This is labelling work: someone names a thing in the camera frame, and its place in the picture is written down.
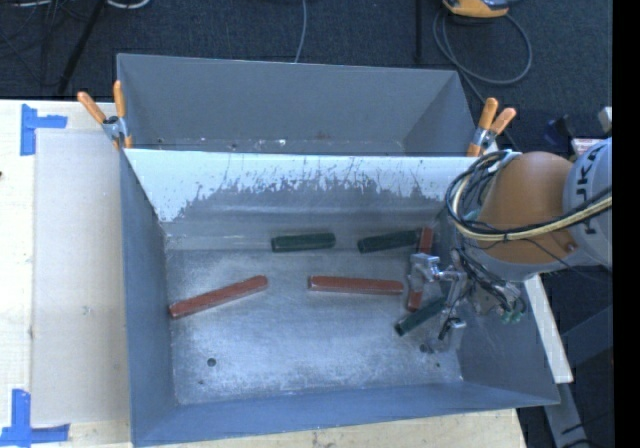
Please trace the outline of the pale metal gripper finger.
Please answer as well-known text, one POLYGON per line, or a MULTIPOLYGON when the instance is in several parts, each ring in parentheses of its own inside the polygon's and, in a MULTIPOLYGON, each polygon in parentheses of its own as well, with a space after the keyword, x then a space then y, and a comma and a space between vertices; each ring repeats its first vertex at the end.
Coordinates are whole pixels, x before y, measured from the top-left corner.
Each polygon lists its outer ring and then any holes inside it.
POLYGON ((426 253, 414 253, 410 256, 409 263, 406 307, 408 310, 418 310, 426 284, 434 282, 440 273, 440 258, 426 253))
POLYGON ((467 322, 460 318, 430 322, 421 344, 421 351, 426 354, 438 354, 457 350, 466 328, 467 322))

